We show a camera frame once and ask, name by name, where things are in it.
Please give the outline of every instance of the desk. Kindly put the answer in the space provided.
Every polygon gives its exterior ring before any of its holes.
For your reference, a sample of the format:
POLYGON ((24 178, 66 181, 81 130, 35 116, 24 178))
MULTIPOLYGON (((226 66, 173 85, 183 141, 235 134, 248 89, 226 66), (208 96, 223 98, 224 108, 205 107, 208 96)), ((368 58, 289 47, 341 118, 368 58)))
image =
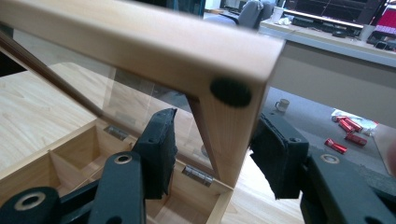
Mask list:
POLYGON ((287 40, 271 86, 396 127, 396 53, 293 25, 262 21, 287 40))

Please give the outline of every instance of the chair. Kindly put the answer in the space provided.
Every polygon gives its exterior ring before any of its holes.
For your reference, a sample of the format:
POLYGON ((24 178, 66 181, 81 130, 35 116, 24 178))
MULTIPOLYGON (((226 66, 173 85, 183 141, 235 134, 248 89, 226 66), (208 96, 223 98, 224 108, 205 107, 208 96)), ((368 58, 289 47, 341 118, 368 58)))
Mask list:
POLYGON ((248 1, 239 16, 234 13, 221 13, 216 16, 207 17, 205 21, 213 21, 230 26, 242 26, 257 30, 260 21, 270 18, 274 4, 269 2, 248 1))

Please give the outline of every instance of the metal hinge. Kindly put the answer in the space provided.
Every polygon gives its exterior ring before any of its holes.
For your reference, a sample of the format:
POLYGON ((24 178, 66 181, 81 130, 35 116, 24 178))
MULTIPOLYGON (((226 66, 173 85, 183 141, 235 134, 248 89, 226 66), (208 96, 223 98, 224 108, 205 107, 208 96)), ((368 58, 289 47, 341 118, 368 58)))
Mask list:
POLYGON ((190 178, 200 182, 201 184, 210 187, 213 182, 213 176, 198 170, 190 165, 187 165, 183 172, 184 175, 189 176, 190 178))
POLYGON ((127 132, 125 132, 113 125, 110 125, 107 128, 105 128, 105 132, 113 135, 114 137, 120 139, 121 141, 123 141, 126 137, 128 137, 127 132))

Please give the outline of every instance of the monitor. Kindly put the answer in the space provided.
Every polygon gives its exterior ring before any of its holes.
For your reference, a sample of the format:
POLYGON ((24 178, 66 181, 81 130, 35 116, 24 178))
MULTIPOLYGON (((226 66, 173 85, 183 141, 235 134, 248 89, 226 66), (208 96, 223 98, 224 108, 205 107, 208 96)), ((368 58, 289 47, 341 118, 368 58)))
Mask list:
POLYGON ((387 0, 286 0, 288 11, 352 24, 370 24, 387 0))

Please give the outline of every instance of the clear acrylic panel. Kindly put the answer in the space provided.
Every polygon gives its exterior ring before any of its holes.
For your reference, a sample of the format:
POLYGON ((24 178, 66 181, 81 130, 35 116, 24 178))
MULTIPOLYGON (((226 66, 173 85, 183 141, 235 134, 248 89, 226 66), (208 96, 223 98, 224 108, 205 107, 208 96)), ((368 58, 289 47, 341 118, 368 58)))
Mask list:
POLYGON ((177 108, 178 156, 203 165, 204 170, 213 170, 184 94, 19 30, 13 31, 13 39, 74 91, 96 105, 104 117, 114 119, 137 134, 144 131, 154 113, 177 108))

